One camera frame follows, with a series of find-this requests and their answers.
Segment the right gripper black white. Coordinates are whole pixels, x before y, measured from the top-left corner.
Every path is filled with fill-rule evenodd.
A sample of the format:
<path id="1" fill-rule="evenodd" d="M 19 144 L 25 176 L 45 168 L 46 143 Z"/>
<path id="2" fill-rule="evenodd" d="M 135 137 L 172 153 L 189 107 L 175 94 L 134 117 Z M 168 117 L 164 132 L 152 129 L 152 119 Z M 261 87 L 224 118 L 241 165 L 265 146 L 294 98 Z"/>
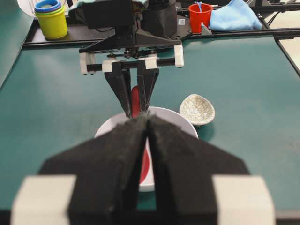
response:
<path id="1" fill-rule="evenodd" d="M 95 42 L 87 47 L 79 49 L 80 69 L 83 75 L 93 73 L 96 69 L 89 69 L 88 65 L 95 64 L 96 53 L 110 53 L 124 49 L 121 57 L 138 59 L 144 56 L 151 58 L 156 51 L 174 48 L 174 65 L 183 67 L 182 35 L 174 34 L 172 37 L 158 37 L 143 30 L 135 34 L 112 35 L 106 39 Z M 137 84 L 139 91 L 140 111 L 146 112 L 150 105 L 150 98 L 159 75 L 159 69 L 146 69 L 145 60 L 137 63 Z M 123 68 L 121 62 L 112 63 L 112 72 L 105 72 L 105 78 L 119 100 L 127 117 L 131 117 L 131 74 L 130 70 Z"/>

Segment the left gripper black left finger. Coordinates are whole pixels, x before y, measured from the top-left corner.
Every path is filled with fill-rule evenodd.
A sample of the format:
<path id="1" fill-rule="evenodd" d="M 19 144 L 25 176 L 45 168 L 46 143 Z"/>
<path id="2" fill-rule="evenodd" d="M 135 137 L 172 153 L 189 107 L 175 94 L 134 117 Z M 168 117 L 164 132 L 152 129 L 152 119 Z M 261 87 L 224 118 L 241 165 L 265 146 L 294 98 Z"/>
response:
<path id="1" fill-rule="evenodd" d="M 110 224 L 137 208 L 147 137 L 142 115 L 48 158 L 14 199 L 13 225 Z"/>

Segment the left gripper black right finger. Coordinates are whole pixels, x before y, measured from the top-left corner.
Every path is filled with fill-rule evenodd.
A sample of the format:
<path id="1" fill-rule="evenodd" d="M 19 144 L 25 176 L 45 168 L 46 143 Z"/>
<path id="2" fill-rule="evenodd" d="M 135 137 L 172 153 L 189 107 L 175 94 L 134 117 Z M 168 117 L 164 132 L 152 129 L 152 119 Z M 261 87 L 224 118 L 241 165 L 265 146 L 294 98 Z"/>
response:
<path id="1" fill-rule="evenodd" d="M 157 210 L 165 225 L 273 225 L 264 179 L 244 161 L 157 116 L 147 122 Z"/>

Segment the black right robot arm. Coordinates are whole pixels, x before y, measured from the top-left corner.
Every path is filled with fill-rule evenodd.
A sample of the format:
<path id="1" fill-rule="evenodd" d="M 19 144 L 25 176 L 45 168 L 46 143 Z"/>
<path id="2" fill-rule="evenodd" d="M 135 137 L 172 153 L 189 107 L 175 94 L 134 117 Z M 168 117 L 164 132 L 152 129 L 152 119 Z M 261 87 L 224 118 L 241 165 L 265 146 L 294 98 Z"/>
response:
<path id="1" fill-rule="evenodd" d="M 130 69 L 137 70 L 140 111 L 146 112 L 162 66 L 184 65 L 173 0 L 79 0 L 69 16 L 114 34 L 79 49 L 83 75 L 102 71 L 127 117 L 133 115 Z"/>

